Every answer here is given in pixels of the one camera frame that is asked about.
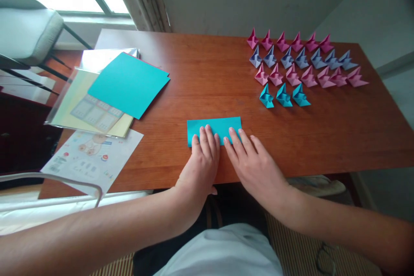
gray chair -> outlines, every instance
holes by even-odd
[[[53,46],[63,29],[87,49],[93,49],[63,22],[58,12],[37,0],[0,0],[0,69],[39,87],[39,83],[29,81],[12,69],[36,66],[67,81],[66,76],[45,64],[53,58],[70,69],[53,54]]]

chair cushion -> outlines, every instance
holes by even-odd
[[[41,64],[63,28],[52,9],[0,8],[0,54],[28,66]]]

chair leg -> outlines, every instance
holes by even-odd
[[[56,70],[53,70],[52,68],[50,68],[50,67],[48,67],[48,66],[46,66],[44,64],[38,65],[38,67],[39,68],[42,68],[44,71],[47,71],[47,72],[49,72],[49,73],[57,76],[58,78],[60,78],[60,79],[62,79],[64,81],[67,81],[68,80],[68,77],[64,76],[63,74],[57,72]]]
[[[53,55],[53,54],[51,54],[50,55],[50,57],[52,57],[55,61],[57,61],[58,63],[61,63],[62,65],[64,65],[66,68],[69,68],[69,69],[71,69],[72,70],[72,68],[71,67],[69,67],[68,65],[66,65],[64,62],[63,62],[63,60],[60,60],[59,58],[57,58],[57,56],[56,55]]]
[[[63,24],[63,28],[66,29],[68,33],[70,33],[76,40],[83,44],[88,50],[93,50],[93,48],[86,43],[81,37],[79,37],[71,28],[69,28],[66,24]]]
[[[28,83],[30,83],[30,84],[32,84],[32,85],[34,85],[34,86],[38,86],[38,87],[40,87],[40,88],[44,89],[45,91],[49,91],[50,93],[52,93],[52,94],[55,94],[55,95],[58,95],[58,96],[59,96],[59,93],[57,93],[57,92],[55,92],[55,91],[51,90],[50,88],[48,88],[48,87],[44,86],[44,85],[43,85],[43,84],[41,84],[41,83],[38,83],[38,82],[36,82],[36,81],[33,81],[32,79],[28,78],[28,77],[27,77],[27,76],[25,76],[25,75],[21,75],[20,73],[17,73],[16,71],[13,71],[12,69],[2,69],[2,70],[3,70],[4,72],[6,72],[6,73],[10,74],[10,75],[13,75],[13,76],[15,76],[15,77],[17,77],[17,78],[22,79],[23,81],[26,81],[26,82],[28,82]]]

forearm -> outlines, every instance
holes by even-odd
[[[121,256],[183,233],[197,217],[194,210],[173,188],[4,236],[0,275],[88,275]]]
[[[294,188],[271,213],[292,230],[345,246],[389,272],[405,274],[413,267],[414,226],[408,222]]]

wooden table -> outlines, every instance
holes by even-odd
[[[414,166],[414,133],[359,45],[333,45],[337,56],[351,50],[369,85],[304,87],[311,106],[284,108],[274,100],[275,107],[266,109],[246,38],[103,30],[97,48],[139,47],[144,61],[171,78],[142,119],[134,121],[132,128],[144,138],[110,192],[173,186],[191,153],[189,119],[240,116],[246,133],[262,141],[286,177]],[[275,52],[280,60],[283,54]],[[310,59],[312,53],[306,54]],[[260,46],[260,56],[265,55]],[[271,72],[266,65],[265,71]],[[285,73],[281,63],[279,72]],[[278,87],[270,83],[269,88],[276,95]],[[292,91],[288,84],[287,92]],[[60,145],[71,134],[65,129]],[[223,146],[216,183],[236,181]],[[80,194],[45,180],[41,198]]]

